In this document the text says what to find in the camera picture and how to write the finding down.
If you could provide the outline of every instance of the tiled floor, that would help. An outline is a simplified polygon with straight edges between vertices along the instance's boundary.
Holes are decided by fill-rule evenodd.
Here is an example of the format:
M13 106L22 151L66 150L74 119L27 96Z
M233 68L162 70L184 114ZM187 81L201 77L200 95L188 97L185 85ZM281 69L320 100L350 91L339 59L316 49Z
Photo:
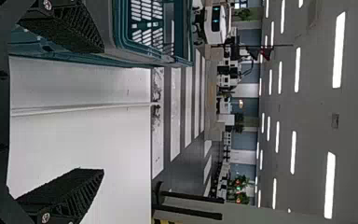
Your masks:
M166 190L203 195L209 175L216 166L218 145L204 155L205 59L197 50L195 67L164 70L164 158L163 169L153 184L164 181ZM212 165L205 172L211 158Z

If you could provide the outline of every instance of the equipment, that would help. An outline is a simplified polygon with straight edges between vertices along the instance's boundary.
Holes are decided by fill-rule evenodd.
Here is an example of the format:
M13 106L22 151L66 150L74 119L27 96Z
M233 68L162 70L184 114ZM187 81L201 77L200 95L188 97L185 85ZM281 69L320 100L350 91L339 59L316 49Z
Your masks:
M224 6L212 6L197 8L195 10L196 19L193 22L198 38L195 45L202 44L223 44L227 39L227 18Z
M73 63L191 66L191 8L192 0L36 0L8 50Z

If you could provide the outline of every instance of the cable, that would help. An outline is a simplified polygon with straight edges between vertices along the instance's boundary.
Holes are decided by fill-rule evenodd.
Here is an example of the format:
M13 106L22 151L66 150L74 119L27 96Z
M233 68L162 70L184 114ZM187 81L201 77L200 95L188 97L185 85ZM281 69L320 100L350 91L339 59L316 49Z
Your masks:
M254 65L255 65L255 60L252 59L251 68L240 74L241 79L243 79L246 76L249 76L252 73Z

